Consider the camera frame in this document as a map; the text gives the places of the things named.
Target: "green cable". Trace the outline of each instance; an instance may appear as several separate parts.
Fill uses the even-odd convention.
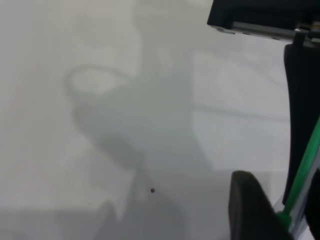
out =
[[[315,160],[318,148],[320,145],[320,117],[314,127],[308,145],[305,149],[302,161],[294,178],[291,190],[288,195],[288,199],[282,212],[278,212],[278,218],[282,225],[288,229],[291,223],[290,212],[294,207],[296,200],[305,184],[308,173]]]

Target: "black plastic part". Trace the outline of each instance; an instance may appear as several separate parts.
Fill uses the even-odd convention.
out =
[[[245,171],[232,174],[229,195],[231,240],[291,240],[257,179]]]
[[[315,240],[320,240],[320,171],[313,177],[305,206],[305,219]]]
[[[320,11],[319,0],[214,0],[207,24],[229,29],[232,22],[294,30],[310,24]]]
[[[284,49],[291,121],[289,171],[283,204],[320,116],[320,49],[289,44]]]

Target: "white surface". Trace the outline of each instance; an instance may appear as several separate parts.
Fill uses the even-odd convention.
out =
[[[210,7],[0,2],[0,239],[227,240],[233,170],[280,197],[285,43]]]

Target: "black rubber pad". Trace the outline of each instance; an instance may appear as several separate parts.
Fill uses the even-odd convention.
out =
[[[245,171],[232,174],[229,195],[231,240],[291,240],[257,179]]]

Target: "white floor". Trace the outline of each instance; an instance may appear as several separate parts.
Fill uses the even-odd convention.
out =
[[[1,240],[227,240],[234,170],[276,202],[286,43],[211,3],[0,1]]]

